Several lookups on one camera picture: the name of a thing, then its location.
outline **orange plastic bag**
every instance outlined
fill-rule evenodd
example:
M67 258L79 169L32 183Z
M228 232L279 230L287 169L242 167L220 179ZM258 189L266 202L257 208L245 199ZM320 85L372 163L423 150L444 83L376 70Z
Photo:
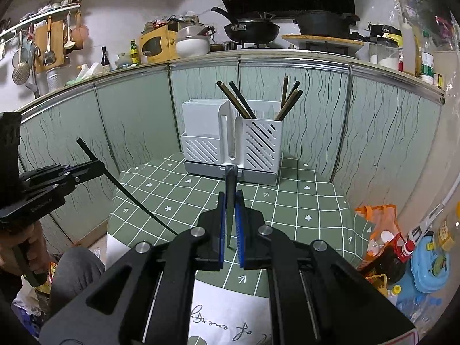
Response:
M401 233L398 223L396 221L396 205L381 205L381 206L362 206L355 209L356 213L367 221L375 224L373 233L370 236L369 243L371 240L378 240L382 231L390 231L394 236ZM375 260L379 255L383 253L385 247L390 243L386 242L383 247L379 249L376 255L367 252L364 260L358 266L358 271L362 270L369 263Z

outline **wooden cutting board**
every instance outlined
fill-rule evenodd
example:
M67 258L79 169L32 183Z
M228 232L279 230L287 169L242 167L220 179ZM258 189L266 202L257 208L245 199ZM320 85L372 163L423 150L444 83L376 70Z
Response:
M37 74L56 68L64 64L64 38L63 30L64 21L58 20L51 24L51 50L56 55L56 62L49 66L43 66L43 54L47 50L48 45L48 30L46 25L38 27L35 30L35 45L40 48L41 56L35 59L35 66L37 68Z

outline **black wok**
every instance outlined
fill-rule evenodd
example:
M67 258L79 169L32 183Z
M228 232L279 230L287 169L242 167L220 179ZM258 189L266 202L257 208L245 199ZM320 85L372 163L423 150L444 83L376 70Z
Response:
M222 14L231 22L224 27L225 33L230 40L237 43L266 44L275 40L280 32L280 27L270 21L274 17L272 14L266 13L265 18L236 19L217 6L211 10Z

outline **white bowl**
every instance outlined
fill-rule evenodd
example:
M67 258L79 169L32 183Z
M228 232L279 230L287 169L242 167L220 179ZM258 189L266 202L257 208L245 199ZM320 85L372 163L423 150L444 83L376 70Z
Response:
M195 57L208 54L211 43L208 36L192 36L191 38L176 41L176 53L180 58Z

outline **kitchen countertop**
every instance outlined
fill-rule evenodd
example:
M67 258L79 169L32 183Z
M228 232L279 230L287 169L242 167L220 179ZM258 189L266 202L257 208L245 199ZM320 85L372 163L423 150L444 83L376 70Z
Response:
M385 68L380 65L372 64L369 62L363 62L360 61L356 58L344 56L344 55L336 55L336 54L328 54L328 53L322 53L322 52L312 52L309 50L299 50L299 49L238 49L238 50L228 50L228 51L222 51L222 52L214 52L214 53L209 53L206 55L201 55L197 57L192 57L192 58L185 58L185 59L177 59L177 60L171 60L171 61L166 61L166 62L159 62L159 63L149 63L149 64L143 64L141 66L135 66L134 68L127 68L123 70L115 70L111 71L107 74L101 74L97 75L93 78L90 78L85 81L81 81L72 85L65 86L63 88L60 88L54 92L50 92L46 95L41 96L40 98L33 100L29 102L28 104L22 106L19 108L17 111L18 112L24 112L25 110L30 109L31 107L49 99L52 98L64 91L68 91L69 89L76 88L81 85L89 84L91 82L103 79L103 78L112 78L116 77L119 75L128 75L131 72L137 72L141 70L146 70L148 68L155 68L157 66L180 66L180 65L191 65L194 62L201 62L203 60L208 61L218 61L219 59L226 59L226 58L231 58L234 57L235 59L263 59L263 58L271 58L271 59L285 59L285 60L311 60L314 62L334 62L342 65L358 65L360 68L363 69L363 71L374 71L377 73L382 73L385 74L389 77L392 77L396 79L397 81L401 82L406 82L413 84L415 86L423 87L425 89L428 89L435 94L437 94L439 97L443 97L445 94L445 91L433 86L433 85L428 85L427 83L423 82L422 80L413 77L411 75L405 74L404 72L401 71L395 71L391 70L389 68Z

